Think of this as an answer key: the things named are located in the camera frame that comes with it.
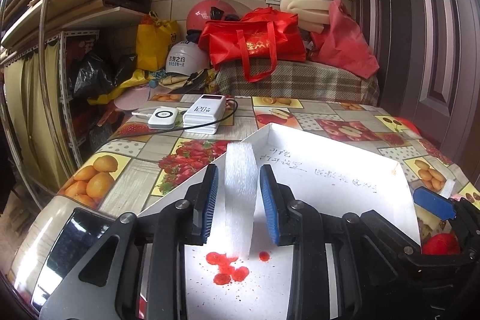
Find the yellow shopping bag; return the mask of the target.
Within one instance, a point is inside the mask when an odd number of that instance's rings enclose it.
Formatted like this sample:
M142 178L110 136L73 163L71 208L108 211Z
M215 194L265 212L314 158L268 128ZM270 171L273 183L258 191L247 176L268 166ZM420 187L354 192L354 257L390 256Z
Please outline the yellow shopping bag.
M151 10L137 26L137 68L158 71L164 68L171 48L181 39L181 29L175 20L160 19Z

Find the metal storage shelf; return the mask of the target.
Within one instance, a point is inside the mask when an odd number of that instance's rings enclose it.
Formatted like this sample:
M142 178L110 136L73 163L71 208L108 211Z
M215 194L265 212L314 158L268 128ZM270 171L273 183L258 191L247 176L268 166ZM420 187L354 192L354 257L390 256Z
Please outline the metal storage shelf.
M97 110L112 89L114 60L134 37L107 43L148 13L148 0L32 0L1 40L1 123L27 188L59 188L82 165Z

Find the white shallow cardboard box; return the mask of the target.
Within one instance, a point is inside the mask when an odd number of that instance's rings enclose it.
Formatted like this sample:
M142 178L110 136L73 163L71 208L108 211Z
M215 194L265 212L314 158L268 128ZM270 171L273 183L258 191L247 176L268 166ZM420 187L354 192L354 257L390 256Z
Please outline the white shallow cardboard box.
M309 132L271 124L245 140L258 166L269 164L277 181L323 214L341 217L376 210L419 243L416 211L407 179L397 161ZM293 249L277 247L268 235L262 199L256 199L248 257L234 266L249 274L241 282L218 285L217 266L206 257L225 254L230 240L224 223L224 185L219 184L211 234L202 246L185 247L188 319L285 319Z

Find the plaid cloth covered bench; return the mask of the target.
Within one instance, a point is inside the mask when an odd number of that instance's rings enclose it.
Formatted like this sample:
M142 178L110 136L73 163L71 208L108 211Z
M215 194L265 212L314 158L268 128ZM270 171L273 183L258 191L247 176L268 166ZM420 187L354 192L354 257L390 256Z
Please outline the plaid cloth covered bench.
M275 71L261 81L245 80L240 62L227 62L216 72L219 93L230 96L298 98L377 104L377 77L362 79L349 71L317 62L278 62Z

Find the white small wireless charger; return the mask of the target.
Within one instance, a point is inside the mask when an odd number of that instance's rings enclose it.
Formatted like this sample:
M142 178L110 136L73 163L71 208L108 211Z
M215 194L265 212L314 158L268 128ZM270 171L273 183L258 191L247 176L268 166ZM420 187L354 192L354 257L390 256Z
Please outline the white small wireless charger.
M178 110L176 108L161 106L154 110L147 125L152 130L169 130L175 127Z

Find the red tote bag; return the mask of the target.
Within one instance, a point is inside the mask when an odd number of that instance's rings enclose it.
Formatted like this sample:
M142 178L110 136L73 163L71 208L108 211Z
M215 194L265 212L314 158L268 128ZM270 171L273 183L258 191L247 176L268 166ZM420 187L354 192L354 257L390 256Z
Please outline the red tote bag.
M272 7L257 8L239 21L208 21L198 46L208 53L216 69L240 61L245 80L255 83L270 76L280 60L306 60L298 22L298 15Z

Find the white large power bank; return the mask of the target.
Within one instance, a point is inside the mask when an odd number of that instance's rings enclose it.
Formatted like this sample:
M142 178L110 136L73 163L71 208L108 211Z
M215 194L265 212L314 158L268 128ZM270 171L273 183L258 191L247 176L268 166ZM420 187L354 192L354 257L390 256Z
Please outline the white large power bank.
M224 117L226 97L203 94L182 116L183 128L188 132L214 135Z

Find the cream foam roll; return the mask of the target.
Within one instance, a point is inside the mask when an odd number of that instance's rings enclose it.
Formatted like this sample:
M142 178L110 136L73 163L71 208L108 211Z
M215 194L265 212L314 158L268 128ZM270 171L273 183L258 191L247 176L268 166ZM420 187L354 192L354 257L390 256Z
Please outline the cream foam roll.
M322 33L329 25L329 0L281 0L280 10L298 16L298 27L307 32Z

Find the black smartphone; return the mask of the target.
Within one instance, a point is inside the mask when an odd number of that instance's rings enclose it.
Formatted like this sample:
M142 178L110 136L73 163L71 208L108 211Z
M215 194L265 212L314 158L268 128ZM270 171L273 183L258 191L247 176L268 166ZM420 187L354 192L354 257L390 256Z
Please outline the black smartphone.
M113 219L79 207L72 211L55 239L32 292L32 307L40 313L73 266L101 238Z

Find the red plush ball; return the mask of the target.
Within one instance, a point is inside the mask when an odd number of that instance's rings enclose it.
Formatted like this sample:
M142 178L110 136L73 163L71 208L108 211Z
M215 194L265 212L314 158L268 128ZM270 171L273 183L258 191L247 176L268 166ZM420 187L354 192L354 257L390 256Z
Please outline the red plush ball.
M456 237L448 233L439 233L422 245L424 255L457 255L460 251Z

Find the white helmet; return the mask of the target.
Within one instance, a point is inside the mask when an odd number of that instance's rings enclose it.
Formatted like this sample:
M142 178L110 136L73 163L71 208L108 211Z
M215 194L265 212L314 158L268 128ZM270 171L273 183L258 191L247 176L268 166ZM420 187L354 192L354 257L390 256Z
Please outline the white helmet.
M210 68L208 54L192 41L175 44L168 53L165 71L168 74L190 76Z

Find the red helmet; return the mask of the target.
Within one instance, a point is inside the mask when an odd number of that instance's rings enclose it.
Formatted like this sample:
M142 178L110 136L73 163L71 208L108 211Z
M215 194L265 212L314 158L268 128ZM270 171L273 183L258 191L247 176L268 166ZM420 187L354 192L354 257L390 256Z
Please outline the red helmet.
M186 18L187 31L202 31L208 21L239 20L236 10L222 0L203 0L197 2Z

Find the fruit print tablecloth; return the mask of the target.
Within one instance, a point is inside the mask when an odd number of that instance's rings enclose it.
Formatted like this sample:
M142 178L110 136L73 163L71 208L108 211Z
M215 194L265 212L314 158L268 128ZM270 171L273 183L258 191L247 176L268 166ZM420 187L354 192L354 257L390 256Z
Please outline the fruit print tablecloth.
M238 110L214 135L177 131L154 134L146 117L157 105L186 111L195 95L154 95L114 133L111 140L54 192L54 198L29 224L28 234L7 272L7 279L30 297L56 235L78 206L118 216L134 213L166 196L174 188L220 157L231 141L280 124L342 141L400 163L411 188L441 191L448 184L455 198L479 203L479 188L458 165L424 136L405 129L396 132L394 117L385 110L346 102L324 103L293 98L239 97Z

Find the white foam block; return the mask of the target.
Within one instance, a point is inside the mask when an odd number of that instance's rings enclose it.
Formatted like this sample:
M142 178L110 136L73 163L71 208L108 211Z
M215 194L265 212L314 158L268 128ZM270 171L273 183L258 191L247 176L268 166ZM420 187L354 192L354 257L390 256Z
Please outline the white foam block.
M253 235L258 167L251 144L227 145L224 165L226 253L247 257Z

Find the pink red plastic bag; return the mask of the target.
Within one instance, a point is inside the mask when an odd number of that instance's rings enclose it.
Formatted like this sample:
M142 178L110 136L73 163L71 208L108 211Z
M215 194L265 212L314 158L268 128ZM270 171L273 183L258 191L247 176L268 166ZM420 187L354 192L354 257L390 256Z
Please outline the pink red plastic bag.
M379 63L367 44L360 26L341 0L331 1L329 25L322 33L311 32L312 62L343 69L362 79L375 76Z

